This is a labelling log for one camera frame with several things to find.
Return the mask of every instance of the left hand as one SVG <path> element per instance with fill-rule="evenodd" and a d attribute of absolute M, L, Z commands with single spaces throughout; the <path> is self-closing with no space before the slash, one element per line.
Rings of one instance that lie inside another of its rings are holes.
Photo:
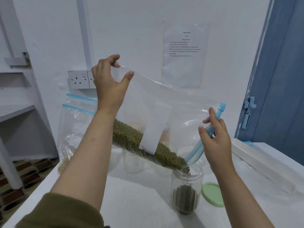
<path fill-rule="evenodd" d="M 122 105 L 129 83 L 134 76 L 134 71 L 129 71 L 121 82 L 114 80 L 111 76 L 111 66 L 118 65 L 116 61 L 119 58 L 119 54 L 114 54 L 106 59 L 100 59 L 92 68 L 98 98 L 97 111 L 105 111 L 114 116 Z"/>

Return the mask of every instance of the tiled floor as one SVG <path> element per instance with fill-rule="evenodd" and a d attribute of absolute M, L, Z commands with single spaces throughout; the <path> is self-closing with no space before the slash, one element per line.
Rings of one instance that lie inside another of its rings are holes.
<path fill-rule="evenodd" d="M 58 158 L 14 162 L 23 181 L 23 187 L 18 190 L 11 188 L 0 169 L 0 227 L 2 227 L 28 196 L 39 186 L 58 162 Z"/>

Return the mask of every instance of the forearm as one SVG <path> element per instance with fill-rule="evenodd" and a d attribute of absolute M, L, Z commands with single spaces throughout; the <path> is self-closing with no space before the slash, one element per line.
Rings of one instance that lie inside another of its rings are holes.
<path fill-rule="evenodd" d="M 111 155 L 114 120 L 115 115 L 97 111 L 51 192 L 82 200 L 100 210 Z"/>
<path fill-rule="evenodd" d="M 274 227 L 235 170 L 217 175 L 232 227 Z"/>

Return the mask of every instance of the wall plate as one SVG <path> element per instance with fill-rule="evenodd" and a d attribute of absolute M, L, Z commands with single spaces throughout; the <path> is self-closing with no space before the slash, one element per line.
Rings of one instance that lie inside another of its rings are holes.
<path fill-rule="evenodd" d="M 91 70 L 87 70 L 87 73 L 88 73 L 88 79 L 89 79 L 89 84 L 90 84 L 90 89 L 96 89 L 96 86 L 94 84 L 94 77 L 93 77 L 93 74 L 92 74 L 92 71 Z"/>
<path fill-rule="evenodd" d="M 72 89 L 89 89 L 89 79 L 86 70 L 68 71 L 68 79 Z"/>

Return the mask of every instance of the green lid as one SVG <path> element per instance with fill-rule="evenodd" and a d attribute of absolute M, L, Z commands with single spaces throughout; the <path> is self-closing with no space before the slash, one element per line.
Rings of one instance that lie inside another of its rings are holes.
<path fill-rule="evenodd" d="M 219 189 L 219 185 L 215 182 L 206 182 L 202 187 L 202 195 L 207 202 L 216 207 L 224 207 L 224 202 Z"/>

